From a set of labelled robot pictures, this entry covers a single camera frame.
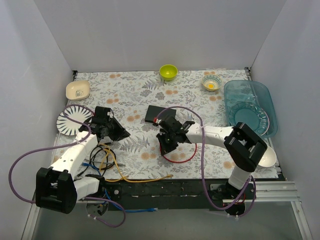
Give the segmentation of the dark grey network switch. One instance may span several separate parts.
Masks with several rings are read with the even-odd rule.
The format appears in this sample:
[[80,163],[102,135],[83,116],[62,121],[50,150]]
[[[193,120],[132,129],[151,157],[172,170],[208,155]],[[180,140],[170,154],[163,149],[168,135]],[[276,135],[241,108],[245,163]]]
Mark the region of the dark grey network switch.
[[158,117],[159,120],[162,120],[167,116],[172,116],[172,117],[176,116],[177,111],[171,108],[160,114],[160,112],[162,112],[164,109],[165,109],[164,107],[149,105],[146,111],[144,121],[146,123],[154,123],[154,119],[156,117]]

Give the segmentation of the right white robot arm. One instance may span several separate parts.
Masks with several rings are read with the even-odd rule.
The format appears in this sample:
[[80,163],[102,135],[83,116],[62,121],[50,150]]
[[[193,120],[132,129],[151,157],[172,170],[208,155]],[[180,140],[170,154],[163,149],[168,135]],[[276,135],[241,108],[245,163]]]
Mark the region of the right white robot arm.
[[194,121],[180,123],[173,116],[160,120],[156,135],[162,156],[174,151],[179,144],[201,144],[224,148],[235,167],[226,186],[227,195],[237,199],[245,192],[245,184],[268,150],[267,144],[245,123],[235,126],[203,126]]

